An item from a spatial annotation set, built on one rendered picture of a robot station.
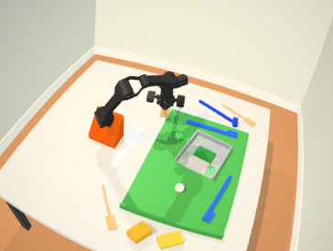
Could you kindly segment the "green flat mat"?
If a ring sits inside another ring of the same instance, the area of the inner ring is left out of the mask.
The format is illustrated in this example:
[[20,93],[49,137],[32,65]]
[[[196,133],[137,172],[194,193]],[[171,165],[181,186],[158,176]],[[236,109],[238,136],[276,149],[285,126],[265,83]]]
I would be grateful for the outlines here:
[[[237,138],[186,124],[188,119],[226,132],[228,129],[237,132]],[[214,180],[174,160],[197,130],[232,145],[229,156]],[[248,132],[171,109],[122,203],[173,222],[224,235],[239,184],[248,137]],[[202,221],[229,174],[232,178],[212,210],[215,214],[209,223]],[[184,190],[177,192],[176,185],[179,183],[184,185]]]

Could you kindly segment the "white golf ball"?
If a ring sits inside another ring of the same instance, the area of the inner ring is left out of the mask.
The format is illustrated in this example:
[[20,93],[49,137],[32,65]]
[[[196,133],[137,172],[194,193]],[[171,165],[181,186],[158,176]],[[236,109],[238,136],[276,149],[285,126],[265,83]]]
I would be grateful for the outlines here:
[[183,191],[184,190],[184,185],[183,184],[178,184],[176,185],[176,191],[179,192],[179,191]]

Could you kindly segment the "yellow flat block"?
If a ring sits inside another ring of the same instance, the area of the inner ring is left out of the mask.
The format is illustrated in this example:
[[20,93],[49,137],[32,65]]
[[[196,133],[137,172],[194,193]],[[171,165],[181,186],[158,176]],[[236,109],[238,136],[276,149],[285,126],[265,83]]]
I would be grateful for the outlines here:
[[156,241],[160,249],[169,248],[171,246],[178,246],[184,243],[183,237],[179,231],[170,234],[157,235]]

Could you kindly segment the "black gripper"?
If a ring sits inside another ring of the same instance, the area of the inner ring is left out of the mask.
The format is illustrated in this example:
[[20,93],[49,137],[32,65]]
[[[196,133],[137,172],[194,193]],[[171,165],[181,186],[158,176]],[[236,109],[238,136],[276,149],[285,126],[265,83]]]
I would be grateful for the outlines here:
[[[173,92],[173,91],[172,91]],[[154,99],[156,98],[156,104],[160,105],[163,109],[164,102],[167,102],[166,109],[169,107],[173,107],[174,103],[177,102],[177,107],[184,107],[185,105],[185,95],[178,94],[177,98],[175,98],[175,95],[172,96],[171,93],[162,93],[160,90],[160,94],[156,94],[156,92],[148,91],[145,100],[149,103],[153,103]]]

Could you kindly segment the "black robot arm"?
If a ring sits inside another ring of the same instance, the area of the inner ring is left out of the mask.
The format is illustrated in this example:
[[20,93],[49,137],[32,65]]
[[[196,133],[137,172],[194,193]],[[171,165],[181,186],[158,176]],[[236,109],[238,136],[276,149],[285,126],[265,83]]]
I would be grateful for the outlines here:
[[[138,81],[141,83],[142,88],[138,93],[134,93],[129,80]],[[139,96],[143,89],[147,87],[158,86],[162,93],[171,93],[172,96],[174,89],[178,89],[188,85],[188,76],[185,74],[176,76],[172,71],[166,71],[164,75],[146,75],[141,76],[128,76],[119,80],[114,87],[114,94],[105,106],[99,106],[94,112],[94,116],[100,128],[111,127],[115,118],[113,111],[123,101],[129,101]]]

